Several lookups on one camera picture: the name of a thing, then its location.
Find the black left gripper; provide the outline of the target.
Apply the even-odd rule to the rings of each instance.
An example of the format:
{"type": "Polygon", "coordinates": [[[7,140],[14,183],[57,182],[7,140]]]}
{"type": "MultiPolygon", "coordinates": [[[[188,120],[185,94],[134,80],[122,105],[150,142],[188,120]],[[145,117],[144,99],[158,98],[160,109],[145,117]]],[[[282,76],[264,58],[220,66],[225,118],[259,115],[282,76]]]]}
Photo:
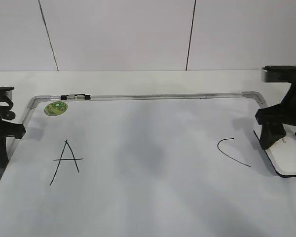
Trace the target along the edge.
{"type": "Polygon", "coordinates": [[[22,139],[26,133],[23,124],[11,123],[15,113],[11,110],[13,102],[10,98],[0,98],[0,168],[5,168],[9,162],[6,151],[6,137],[22,139]]]}

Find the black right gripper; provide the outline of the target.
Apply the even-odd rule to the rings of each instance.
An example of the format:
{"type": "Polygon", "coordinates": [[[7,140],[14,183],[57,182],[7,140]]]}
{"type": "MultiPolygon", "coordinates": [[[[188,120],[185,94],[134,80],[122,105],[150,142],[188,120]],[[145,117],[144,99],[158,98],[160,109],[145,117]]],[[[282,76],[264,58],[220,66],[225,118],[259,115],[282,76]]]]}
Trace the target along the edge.
{"type": "Polygon", "coordinates": [[[291,84],[280,106],[258,109],[255,118],[261,125],[259,143],[263,150],[286,136],[283,123],[296,123],[296,81],[291,84]]]}

